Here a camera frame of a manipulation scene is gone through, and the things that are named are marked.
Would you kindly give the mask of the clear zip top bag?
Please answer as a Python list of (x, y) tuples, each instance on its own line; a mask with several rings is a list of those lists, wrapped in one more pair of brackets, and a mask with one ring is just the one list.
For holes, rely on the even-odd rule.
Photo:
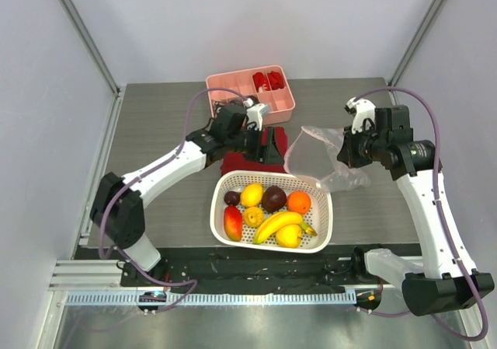
[(338, 161), (343, 142), (339, 129), (303, 126), (285, 153), (283, 167), (286, 173), (329, 194), (368, 187), (370, 178), (362, 169), (350, 169)]

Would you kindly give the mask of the dark red apple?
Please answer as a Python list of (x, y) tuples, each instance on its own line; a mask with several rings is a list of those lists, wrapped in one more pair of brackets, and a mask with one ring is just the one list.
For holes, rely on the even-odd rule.
[(262, 196), (261, 205), (268, 213), (273, 213), (282, 209), (287, 203), (287, 195), (278, 186), (271, 186), (266, 189)]

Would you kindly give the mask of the yellow banana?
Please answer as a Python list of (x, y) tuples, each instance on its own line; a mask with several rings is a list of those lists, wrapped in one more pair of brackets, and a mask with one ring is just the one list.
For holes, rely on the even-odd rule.
[(318, 233), (304, 221), (303, 215), (294, 211), (279, 211), (268, 217), (256, 230), (252, 242), (256, 245), (264, 243), (272, 234), (287, 225), (297, 225), (304, 233), (317, 236)]

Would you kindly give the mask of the small yellow bumpy fruit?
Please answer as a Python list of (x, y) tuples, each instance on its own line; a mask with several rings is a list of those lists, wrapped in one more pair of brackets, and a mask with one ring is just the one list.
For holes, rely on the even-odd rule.
[(251, 228), (258, 228), (265, 221), (264, 211), (259, 207), (246, 208), (242, 217), (244, 223)]

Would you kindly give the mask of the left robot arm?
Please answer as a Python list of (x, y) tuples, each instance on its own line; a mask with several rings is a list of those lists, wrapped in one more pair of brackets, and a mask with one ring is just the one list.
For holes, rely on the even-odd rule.
[(145, 284), (158, 285), (165, 276), (161, 255), (145, 234), (147, 206), (229, 152), (266, 165), (282, 164), (273, 127), (262, 125), (269, 112), (262, 103), (249, 108), (234, 103), (223, 106), (206, 127), (190, 132), (170, 153), (132, 173), (107, 173), (100, 180), (89, 217), (103, 236), (139, 266), (138, 276)]

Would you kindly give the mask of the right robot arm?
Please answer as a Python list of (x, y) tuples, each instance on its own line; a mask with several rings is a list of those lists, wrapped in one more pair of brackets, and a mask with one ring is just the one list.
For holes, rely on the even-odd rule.
[(472, 307), (495, 283), (478, 271), (457, 231), (443, 173), (434, 165), (436, 146), (414, 139), (406, 106), (377, 108), (360, 99), (345, 109), (353, 122), (344, 129), (337, 159), (349, 168), (379, 162), (390, 172), (408, 205), (423, 262), (418, 266), (389, 249), (369, 250), (350, 264), (353, 278), (367, 283), (377, 276), (394, 285), (416, 316)]

